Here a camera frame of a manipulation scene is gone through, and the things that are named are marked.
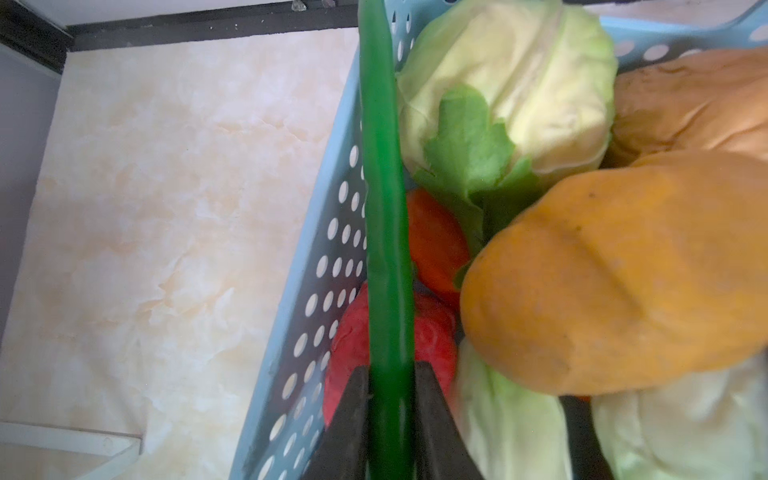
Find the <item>cabbage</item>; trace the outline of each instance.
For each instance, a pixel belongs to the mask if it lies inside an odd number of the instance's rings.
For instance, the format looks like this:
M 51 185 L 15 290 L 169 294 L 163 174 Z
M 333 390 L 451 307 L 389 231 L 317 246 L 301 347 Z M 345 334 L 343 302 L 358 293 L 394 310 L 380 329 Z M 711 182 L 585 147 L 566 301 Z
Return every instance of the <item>cabbage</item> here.
M 531 392 L 487 366 L 467 339 L 458 351 L 454 417 L 485 480 L 570 480 L 560 400 Z
M 477 253 L 608 145 L 617 70 L 596 16 L 561 0 L 462 0 L 397 77 L 403 163 Z
M 768 362 L 592 399 L 615 480 L 768 478 Z

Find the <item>perforated basket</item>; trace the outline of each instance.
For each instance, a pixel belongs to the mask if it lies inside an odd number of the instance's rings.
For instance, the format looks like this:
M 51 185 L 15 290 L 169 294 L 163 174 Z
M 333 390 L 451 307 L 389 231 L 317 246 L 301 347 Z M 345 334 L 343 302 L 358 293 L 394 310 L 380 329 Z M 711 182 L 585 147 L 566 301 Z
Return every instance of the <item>perforated basket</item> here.
M 386 0 L 396 67 L 416 36 L 450 8 L 443 0 Z M 712 29 L 603 18 L 621 70 L 711 48 L 768 44 L 768 3 Z M 359 158 L 359 64 L 349 73 L 290 267 L 231 480 L 296 480 L 323 434 L 323 376 L 343 310 L 366 278 L 366 185 Z

